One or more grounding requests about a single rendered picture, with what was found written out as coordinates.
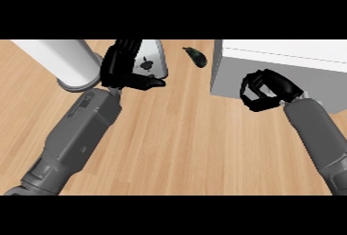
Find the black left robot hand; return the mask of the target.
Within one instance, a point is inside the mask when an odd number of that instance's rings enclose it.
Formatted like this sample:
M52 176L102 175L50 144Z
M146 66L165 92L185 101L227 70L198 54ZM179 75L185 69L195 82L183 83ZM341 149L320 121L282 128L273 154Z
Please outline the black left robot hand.
M117 39L100 66L100 82L103 87L130 87L146 91L154 87L164 87L165 82L155 77L133 73L136 56L140 50L140 39Z

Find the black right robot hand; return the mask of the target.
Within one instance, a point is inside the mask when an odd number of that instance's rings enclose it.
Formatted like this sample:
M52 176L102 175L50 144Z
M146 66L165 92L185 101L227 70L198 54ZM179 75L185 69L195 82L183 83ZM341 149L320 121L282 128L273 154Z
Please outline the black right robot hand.
M281 102L291 102L301 94L303 89L273 70L257 70L242 78L239 98L254 112L279 107Z

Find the silver cup with dark print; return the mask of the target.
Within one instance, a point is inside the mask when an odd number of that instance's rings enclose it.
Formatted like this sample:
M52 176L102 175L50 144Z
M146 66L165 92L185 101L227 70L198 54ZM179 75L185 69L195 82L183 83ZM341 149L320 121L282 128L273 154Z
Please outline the silver cup with dark print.
M145 39L136 57L133 73L164 79L168 76L165 53L158 39Z

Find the white and grey cabinet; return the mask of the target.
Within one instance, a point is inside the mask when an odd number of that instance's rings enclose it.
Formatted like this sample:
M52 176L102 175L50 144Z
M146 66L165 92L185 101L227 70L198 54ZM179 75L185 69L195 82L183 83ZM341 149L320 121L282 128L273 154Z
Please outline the white and grey cabinet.
M239 98L242 78L282 74L337 114L347 110L347 39L216 39L210 93Z

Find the white cylindrical appliance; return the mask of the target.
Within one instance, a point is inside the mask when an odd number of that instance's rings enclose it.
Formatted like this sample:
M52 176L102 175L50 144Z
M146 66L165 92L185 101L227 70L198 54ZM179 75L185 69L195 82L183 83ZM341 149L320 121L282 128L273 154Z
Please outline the white cylindrical appliance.
M99 83L102 57L83 39L13 39L12 42L56 76L64 90L80 93Z

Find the dark green eggplant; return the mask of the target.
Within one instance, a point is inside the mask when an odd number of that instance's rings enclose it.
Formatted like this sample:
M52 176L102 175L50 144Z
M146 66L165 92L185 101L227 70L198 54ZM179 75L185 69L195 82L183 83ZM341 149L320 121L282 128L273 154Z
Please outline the dark green eggplant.
M205 54L192 47L186 47L186 48L183 48L183 50L189 54L193 64L199 68L204 68L207 66L207 56L205 56Z

